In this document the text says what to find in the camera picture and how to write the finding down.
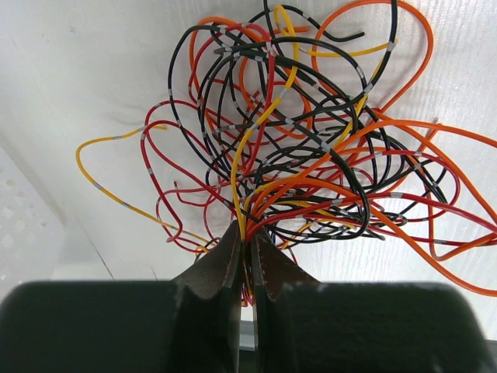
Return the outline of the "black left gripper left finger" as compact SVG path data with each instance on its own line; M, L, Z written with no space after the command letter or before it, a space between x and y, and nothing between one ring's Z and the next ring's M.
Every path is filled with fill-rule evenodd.
M168 281L35 281L1 303L3 372L236 372L241 239L231 223Z

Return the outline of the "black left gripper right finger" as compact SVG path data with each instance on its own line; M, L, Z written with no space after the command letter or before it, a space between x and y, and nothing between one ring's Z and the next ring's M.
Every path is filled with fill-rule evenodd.
M265 230L250 243L261 372L483 372L469 304L433 282L321 282Z

